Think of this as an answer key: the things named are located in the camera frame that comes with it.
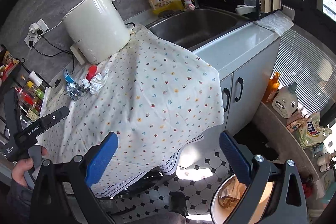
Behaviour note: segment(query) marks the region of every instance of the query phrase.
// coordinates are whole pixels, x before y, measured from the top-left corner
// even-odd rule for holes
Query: cabinet handle
[[[243,87],[244,87],[244,79],[241,78],[241,77],[239,77],[239,78],[237,79],[237,82],[240,84],[240,95],[239,95],[239,98],[238,98],[238,97],[235,98],[235,101],[236,101],[236,102],[239,102],[240,99],[242,98]]]
[[[226,94],[226,107],[223,107],[224,108],[224,112],[226,112],[229,109],[230,90],[227,89],[227,88],[224,88],[223,91],[222,91],[222,96],[223,96],[223,93]]]

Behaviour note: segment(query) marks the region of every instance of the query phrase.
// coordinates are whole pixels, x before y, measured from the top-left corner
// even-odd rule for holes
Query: human hand
[[[41,154],[42,156],[46,156],[48,151],[45,147],[41,146]],[[24,177],[25,171],[30,170],[34,165],[33,159],[28,158],[24,160],[19,160],[12,170],[12,179],[15,180],[18,184],[23,187],[28,187],[27,182]]]

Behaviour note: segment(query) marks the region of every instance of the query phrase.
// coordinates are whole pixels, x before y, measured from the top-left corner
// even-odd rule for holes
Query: silver bolt
[[[255,155],[254,158],[258,162],[263,162],[264,161],[264,157],[262,155]]]
[[[287,160],[287,164],[289,166],[294,166],[294,161],[293,160]]]
[[[75,156],[75,157],[73,158],[73,161],[74,161],[74,162],[81,162],[82,159],[83,159],[83,156],[81,156],[81,155],[77,155],[77,156]]]
[[[43,161],[43,165],[44,165],[44,166],[48,166],[49,164],[50,164],[50,160],[44,160],[44,161]]]

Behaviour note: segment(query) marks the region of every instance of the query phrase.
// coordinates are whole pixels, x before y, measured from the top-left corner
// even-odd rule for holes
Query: black and white floor tile
[[[192,174],[189,174],[192,173],[189,172],[192,169],[210,169],[212,176],[197,181],[181,179],[175,176],[171,180],[137,196],[116,199],[117,206],[121,211],[127,208],[135,208],[133,211],[123,215],[125,223],[156,213],[168,212],[170,195],[176,191],[182,191],[185,194],[188,213],[190,215],[210,213],[213,194],[219,185],[231,175],[229,164],[221,149],[218,148],[209,151],[204,154],[204,158],[186,169],[178,168],[183,172],[184,178],[192,176]]]

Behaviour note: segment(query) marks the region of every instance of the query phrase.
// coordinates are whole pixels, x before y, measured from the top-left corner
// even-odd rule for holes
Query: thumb
[[[24,187],[27,187],[27,182],[24,178],[24,173],[30,170],[34,165],[33,159],[19,160],[12,170],[12,178],[17,183],[21,184]]]

